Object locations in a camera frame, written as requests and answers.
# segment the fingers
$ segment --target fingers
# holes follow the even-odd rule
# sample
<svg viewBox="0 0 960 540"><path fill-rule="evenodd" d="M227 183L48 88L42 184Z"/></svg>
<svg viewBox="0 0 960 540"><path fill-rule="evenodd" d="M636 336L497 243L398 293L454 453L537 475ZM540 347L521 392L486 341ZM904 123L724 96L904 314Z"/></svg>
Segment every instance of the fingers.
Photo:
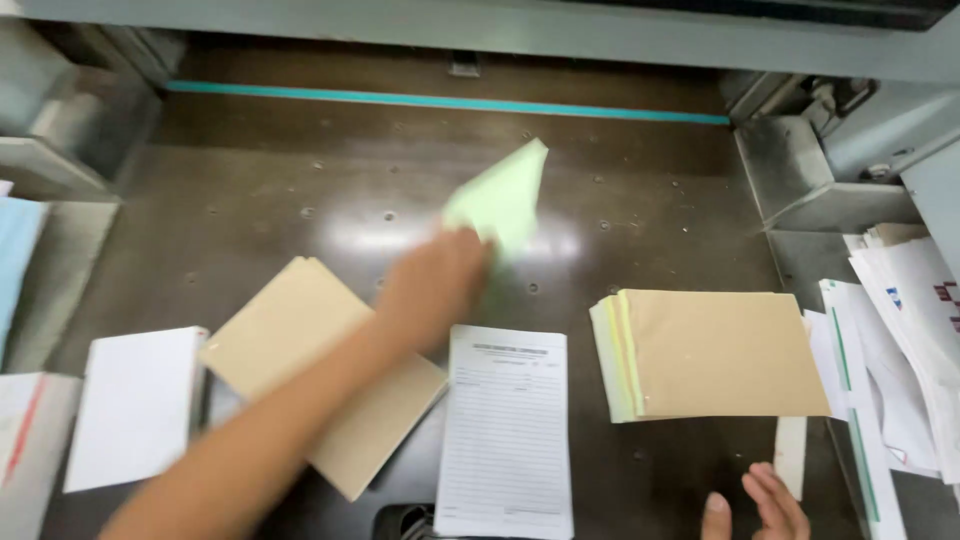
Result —
<svg viewBox="0 0 960 540"><path fill-rule="evenodd" d="M701 528L701 540L730 540L732 535L732 517L730 505L723 495L711 493L704 507L704 521Z"/></svg>
<svg viewBox="0 0 960 540"><path fill-rule="evenodd" d="M756 503L756 511L763 520L763 525L768 528L787 527L786 516L780 510L780 505L774 496L751 474L743 475L743 489L747 495Z"/></svg>
<svg viewBox="0 0 960 540"><path fill-rule="evenodd" d="M796 533L798 539L809 538L810 523L806 519L806 514L800 508L800 504L790 494L790 490L774 472L774 467L770 463L754 463L750 466L750 474L770 493L780 509L786 515L790 526Z"/></svg>

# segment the green paper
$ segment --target green paper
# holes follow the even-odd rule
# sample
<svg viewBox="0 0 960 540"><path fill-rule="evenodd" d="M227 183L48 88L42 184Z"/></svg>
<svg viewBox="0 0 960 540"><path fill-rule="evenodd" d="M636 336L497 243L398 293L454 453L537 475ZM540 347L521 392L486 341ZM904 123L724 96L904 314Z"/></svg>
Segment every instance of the green paper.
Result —
<svg viewBox="0 0 960 540"><path fill-rule="evenodd" d="M494 240L499 254L519 253L537 230L537 196L547 148L531 140L473 180L446 202L444 228L471 227Z"/></svg>

